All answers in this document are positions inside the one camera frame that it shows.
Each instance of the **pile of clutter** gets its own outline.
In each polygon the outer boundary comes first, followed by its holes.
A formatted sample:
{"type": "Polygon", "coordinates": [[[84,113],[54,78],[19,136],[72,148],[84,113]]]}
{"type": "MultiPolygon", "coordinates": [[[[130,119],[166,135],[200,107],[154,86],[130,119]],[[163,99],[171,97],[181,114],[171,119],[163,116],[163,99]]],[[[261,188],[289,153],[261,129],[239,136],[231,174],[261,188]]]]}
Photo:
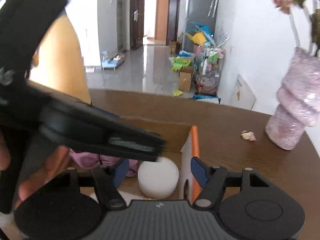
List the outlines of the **pile of clutter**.
{"type": "Polygon", "coordinates": [[[220,60],[224,59],[226,53],[222,46],[230,36],[220,33],[221,39],[216,42],[208,26],[193,22],[192,24],[195,29],[187,31],[185,35],[194,43],[194,51],[191,53],[180,50],[175,57],[169,58],[172,70],[179,72],[179,90],[189,92],[192,80],[196,86],[196,95],[202,93],[217,97],[223,65],[223,61],[220,60]],[[190,81],[182,74],[185,72],[191,74],[190,81]]]}

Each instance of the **white board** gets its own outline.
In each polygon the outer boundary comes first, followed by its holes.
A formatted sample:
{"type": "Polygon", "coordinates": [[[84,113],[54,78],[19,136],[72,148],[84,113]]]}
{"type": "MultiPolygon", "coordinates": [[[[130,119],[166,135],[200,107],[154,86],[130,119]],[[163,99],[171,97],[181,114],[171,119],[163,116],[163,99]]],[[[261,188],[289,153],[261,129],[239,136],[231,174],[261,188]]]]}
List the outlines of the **white board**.
{"type": "Polygon", "coordinates": [[[238,74],[229,105],[251,110],[256,100],[247,82],[238,74]]]}

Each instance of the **yellow bag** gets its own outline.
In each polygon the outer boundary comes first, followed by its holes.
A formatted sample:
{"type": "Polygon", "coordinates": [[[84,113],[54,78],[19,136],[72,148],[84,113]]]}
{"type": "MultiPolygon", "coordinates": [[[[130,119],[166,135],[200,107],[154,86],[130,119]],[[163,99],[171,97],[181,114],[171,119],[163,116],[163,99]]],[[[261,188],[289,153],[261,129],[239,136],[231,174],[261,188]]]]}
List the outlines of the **yellow bag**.
{"type": "Polygon", "coordinates": [[[202,32],[192,30],[190,32],[186,32],[185,35],[194,43],[197,45],[204,44],[207,39],[205,38],[204,34],[202,32]]]}

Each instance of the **brown table surface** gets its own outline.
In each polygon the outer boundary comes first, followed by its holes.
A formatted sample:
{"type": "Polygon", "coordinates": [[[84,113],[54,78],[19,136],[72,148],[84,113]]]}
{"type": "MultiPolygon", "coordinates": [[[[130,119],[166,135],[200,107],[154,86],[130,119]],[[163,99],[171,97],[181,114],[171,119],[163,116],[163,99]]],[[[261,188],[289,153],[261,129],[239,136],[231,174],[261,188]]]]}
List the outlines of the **brown table surface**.
{"type": "Polygon", "coordinates": [[[320,159],[308,135],[292,151],[273,144],[265,135],[269,115],[190,99],[114,90],[91,90],[92,104],[120,116],[139,116],[198,126],[200,157],[208,165],[230,171],[251,167],[297,200],[306,213],[299,239],[319,240],[320,159]],[[258,139],[241,139],[243,130],[258,139]]]}

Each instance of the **white foam ball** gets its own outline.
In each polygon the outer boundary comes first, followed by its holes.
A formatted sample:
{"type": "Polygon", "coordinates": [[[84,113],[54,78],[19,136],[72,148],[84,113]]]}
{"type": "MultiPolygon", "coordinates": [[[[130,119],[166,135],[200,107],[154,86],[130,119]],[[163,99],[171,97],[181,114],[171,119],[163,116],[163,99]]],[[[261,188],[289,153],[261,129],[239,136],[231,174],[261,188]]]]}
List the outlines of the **white foam ball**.
{"type": "Polygon", "coordinates": [[[168,158],[143,162],[138,169],[140,190],[149,198],[165,199],[175,190],[179,180],[177,166],[168,158]]]}

